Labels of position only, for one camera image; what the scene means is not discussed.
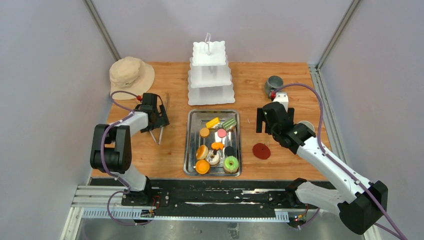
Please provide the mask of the green striped cake slice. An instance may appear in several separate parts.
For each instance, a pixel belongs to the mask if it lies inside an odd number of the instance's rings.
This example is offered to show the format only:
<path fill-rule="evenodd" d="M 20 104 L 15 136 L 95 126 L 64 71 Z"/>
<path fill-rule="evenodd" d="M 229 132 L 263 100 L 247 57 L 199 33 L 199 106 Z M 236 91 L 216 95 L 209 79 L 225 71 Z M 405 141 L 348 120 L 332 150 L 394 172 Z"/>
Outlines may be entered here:
<path fill-rule="evenodd" d="M 222 123 L 221 126 L 225 131 L 230 131 L 236 125 L 237 125 L 237 120 L 235 118 L 230 118 L 226 120 L 224 123 Z"/>

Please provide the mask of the tan round biscuit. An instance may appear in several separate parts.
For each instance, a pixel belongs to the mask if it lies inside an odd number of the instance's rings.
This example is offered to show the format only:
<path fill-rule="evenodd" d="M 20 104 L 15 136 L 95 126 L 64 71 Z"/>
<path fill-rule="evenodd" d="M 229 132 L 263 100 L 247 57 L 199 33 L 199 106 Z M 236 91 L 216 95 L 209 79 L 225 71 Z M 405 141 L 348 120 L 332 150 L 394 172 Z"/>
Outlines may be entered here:
<path fill-rule="evenodd" d="M 210 135 L 211 131 L 207 127 L 203 127 L 199 130 L 199 135 L 202 138 L 207 138 Z"/>

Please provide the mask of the orange fish cookie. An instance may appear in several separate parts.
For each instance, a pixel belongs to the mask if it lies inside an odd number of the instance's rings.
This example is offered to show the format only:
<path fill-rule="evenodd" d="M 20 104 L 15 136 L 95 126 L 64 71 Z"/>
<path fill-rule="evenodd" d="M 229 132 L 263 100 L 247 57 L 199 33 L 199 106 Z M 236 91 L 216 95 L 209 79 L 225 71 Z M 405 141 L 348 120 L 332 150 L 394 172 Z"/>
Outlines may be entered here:
<path fill-rule="evenodd" d="M 218 151 L 218 150 L 223 150 L 223 149 L 224 149 L 224 147 L 225 147 L 225 145 L 224 145 L 223 143 L 221 143 L 221 142 L 213 142 L 213 143 L 211 144 L 211 148 L 212 148 L 213 150 L 216 150 L 216 151 Z"/>

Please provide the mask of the red round coaster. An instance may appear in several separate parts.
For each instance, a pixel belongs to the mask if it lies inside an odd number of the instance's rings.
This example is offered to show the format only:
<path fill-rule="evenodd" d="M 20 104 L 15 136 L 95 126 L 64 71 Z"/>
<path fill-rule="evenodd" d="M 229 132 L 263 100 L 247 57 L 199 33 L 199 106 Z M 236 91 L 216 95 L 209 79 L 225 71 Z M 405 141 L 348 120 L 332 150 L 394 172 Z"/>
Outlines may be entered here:
<path fill-rule="evenodd" d="M 264 143 L 256 143 L 252 147 L 252 153 L 255 157 L 261 160 L 267 160 L 271 156 L 271 151 Z"/>

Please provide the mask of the orange glazed donut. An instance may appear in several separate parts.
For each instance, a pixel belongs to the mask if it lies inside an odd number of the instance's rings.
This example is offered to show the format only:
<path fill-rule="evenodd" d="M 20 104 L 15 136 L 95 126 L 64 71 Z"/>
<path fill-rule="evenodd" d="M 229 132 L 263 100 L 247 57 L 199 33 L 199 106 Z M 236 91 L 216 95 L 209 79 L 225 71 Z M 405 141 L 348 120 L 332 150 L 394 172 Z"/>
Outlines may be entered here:
<path fill-rule="evenodd" d="M 204 160 L 209 154 L 209 148 L 202 144 L 199 146 L 199 148 L 196 150 L 195 157 L 197 160 Z"/>

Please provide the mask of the beige bucket hat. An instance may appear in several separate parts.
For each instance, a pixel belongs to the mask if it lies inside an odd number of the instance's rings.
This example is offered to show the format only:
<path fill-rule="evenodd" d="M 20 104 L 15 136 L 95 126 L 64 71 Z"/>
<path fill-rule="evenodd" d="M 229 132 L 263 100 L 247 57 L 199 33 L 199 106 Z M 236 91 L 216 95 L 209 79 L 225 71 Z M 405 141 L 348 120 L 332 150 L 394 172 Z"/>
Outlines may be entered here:
<path fill-rule="evenodd" d="M 139 58 L 127 56 L 109 69 L 110 94 L 114 100 L 130 100 L 146 93 L 154 83 L 152 65 Z"/>

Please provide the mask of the metal tongs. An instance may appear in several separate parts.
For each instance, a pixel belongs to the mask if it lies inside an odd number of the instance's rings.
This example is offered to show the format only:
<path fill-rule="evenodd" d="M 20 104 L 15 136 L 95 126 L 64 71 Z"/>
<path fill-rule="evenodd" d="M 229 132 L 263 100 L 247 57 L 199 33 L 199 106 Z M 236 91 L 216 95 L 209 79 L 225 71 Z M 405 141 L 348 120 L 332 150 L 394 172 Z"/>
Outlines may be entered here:
<path fill-rule="evenodd" d="M 165 101 L 164 101 L 164 108 L 165 108 L 165 111 L 166 111 L 166 112 L 168 111 L 168 108 L 169 108 L 170 99 L 171 99 L 170 94 L 169 94 L 168 92 L 166 92 L 166 93 L 165 93 Z M 159 132 L 157 135 L 155 135 L 155 134 L 153 133 L 153 131 L 150 131 L 150 132 L 149 132 L 149 133 L 150 133 L 150 135 L 151 135 L 151 137 L 152 137 L 152 139 L 154 140 L 154 142 L 155 142 L 158 146 L 160 146 L 160 145 L 161 145 L 161 143 L 162 143 L 162 138 L 163 138 L 163 132 L 164 132 L 164 129 L 165 129 L 165 127 L 164 127 L 164 126 L 163 126 L 163 127 L 161 127 L 161 128 L 160 128 L 160 132 Z"/>

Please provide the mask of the metal tray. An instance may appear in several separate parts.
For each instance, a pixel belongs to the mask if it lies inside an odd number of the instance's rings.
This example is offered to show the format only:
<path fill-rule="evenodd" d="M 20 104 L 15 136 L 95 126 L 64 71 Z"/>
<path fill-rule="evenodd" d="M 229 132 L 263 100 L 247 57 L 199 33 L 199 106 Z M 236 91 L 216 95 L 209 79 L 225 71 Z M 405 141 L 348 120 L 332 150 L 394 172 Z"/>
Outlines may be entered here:
<path fill-rule="evenodd" d="M 209 129 L 209 135 L 202 137 L 201 129 L 207 126 L 211 120 L 218 118 L 219 122 Z M 220 137 L 218 130 L 224 122 L 234 120 L 235 125 L 226 131 L 226 136 Z M 221 143 L 222 148 L 219 148 L 216 153 L 219 155 L 219 162 L 210 166 L 205 174 L 200 174 L 196 170 L 197 152 L 201 146 L 207 147 L 207 153 L 213 154 L 212 144 Z M 235 165 L 236 170 L 226 172 L 225 151 L 228 149 L 233 153 L 238 160 Z M 241 127 L 240 114 L 235 109 L 193 109 L 188 113 L 187 131 L 186 131 L 186 146 L 184 153 L 183 170 L 188 176 L 192 177 L 238 177 L 242 172 L 242 148 L 241 148 Z"/>

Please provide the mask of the pink macaron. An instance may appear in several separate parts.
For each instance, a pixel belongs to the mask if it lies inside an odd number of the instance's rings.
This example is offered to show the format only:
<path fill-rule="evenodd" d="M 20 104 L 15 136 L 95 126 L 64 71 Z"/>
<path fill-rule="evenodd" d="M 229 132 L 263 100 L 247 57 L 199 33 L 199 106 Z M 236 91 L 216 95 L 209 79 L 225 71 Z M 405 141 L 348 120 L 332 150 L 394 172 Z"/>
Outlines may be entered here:
<path fill-rule="evenodd" d="M 216 131 L 216 133 L 217 133 L 217 136 L 219 138 L 225 138 L 227 136 L 227 131 L 225 129 L 223 129 L 223 128 L 218 129 Z"/>

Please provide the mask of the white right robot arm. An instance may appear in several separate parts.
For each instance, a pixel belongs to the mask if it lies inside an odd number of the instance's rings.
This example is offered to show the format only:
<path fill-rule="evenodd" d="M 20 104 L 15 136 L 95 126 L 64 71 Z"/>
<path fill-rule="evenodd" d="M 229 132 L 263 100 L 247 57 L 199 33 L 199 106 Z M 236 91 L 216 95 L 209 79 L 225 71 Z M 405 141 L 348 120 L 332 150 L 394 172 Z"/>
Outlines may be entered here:
<path fill-rule="evenodd" d="M 294 122 L 294 108 L 271 102 L 256 111 L 256 132 L 265 132 L 283 148 L 312 164 L 334 189 L 297 178 L 286 187 L 286 203 L 294 209 L 313 205 L 339 216 L 353 233 L 362 235 L 387 209 L 388 187 L 371 182 L 332 153 L 307 122 Z"/>

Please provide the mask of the green glazed donut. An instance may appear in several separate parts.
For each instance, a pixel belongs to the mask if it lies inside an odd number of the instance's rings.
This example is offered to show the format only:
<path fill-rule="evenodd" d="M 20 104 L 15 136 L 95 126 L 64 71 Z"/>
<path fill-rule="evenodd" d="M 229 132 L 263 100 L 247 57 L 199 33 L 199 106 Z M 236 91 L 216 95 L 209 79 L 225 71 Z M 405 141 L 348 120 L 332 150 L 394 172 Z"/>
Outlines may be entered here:
<path fill-rule="evenodd" d="M 234 156 L 226 157 L 223 162 L 223 169 L 226 173 L 236 173 L 239 167 L 239 160 Z"/>

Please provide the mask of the white three-tier dessert stand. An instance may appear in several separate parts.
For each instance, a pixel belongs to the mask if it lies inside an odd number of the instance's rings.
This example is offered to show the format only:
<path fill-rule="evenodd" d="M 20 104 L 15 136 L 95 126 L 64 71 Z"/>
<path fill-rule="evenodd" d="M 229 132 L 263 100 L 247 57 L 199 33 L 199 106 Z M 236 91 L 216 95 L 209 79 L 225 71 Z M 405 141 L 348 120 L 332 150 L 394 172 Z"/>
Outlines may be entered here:
<path fill-rule="evenodd" d="M 224 40 L 211 41 L 208 32 L 203 41 L 193 43 L 189 61 L 190 106 L 233 104 L 236 101 Z"/>

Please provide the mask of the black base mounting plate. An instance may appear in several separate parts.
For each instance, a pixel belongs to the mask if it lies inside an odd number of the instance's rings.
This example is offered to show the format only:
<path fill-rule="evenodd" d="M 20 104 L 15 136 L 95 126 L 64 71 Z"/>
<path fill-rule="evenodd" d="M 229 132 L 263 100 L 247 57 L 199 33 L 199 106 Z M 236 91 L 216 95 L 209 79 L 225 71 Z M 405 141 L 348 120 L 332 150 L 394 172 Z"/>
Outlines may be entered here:
<path fill-rule="evenodd" d="M 311 213 L 317 207 L 293 203 L 289 180 L 153 179 L 150 199 L 129 193 L 123 206 L 158 207 L 157 217 L 272 218 L 275 211 Z"/>

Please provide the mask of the white cup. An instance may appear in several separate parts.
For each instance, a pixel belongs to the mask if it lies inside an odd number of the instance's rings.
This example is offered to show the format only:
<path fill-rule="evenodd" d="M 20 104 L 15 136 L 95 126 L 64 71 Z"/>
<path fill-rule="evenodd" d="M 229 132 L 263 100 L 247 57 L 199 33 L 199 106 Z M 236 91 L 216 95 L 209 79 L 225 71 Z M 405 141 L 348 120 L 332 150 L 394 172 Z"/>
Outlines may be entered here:
<path fill-rule="evenodd" d="M 302 120 L 302 121 L 299 122 L 299 124 L 304 124 L 306 127 L 308 127 L 313 132 L 315 132 L 315 127 L 314 127 L 314 125 L 310 121 Z"/>

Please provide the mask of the yellow cake slice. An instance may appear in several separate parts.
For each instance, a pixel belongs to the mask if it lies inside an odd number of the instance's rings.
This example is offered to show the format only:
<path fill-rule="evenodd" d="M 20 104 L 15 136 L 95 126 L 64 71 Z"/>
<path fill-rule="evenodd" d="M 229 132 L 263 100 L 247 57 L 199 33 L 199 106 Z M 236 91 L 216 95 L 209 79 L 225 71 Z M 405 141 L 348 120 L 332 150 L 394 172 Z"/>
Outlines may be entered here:
<path fill-rule="evenodd" d="M 213 129 L 215 126 L 217 126 L 220 123 L 220 119 L 218 117 L 213 118 L 212 120 L 208 121 L 205 124 L 205 127 L 207 129 Z"/>

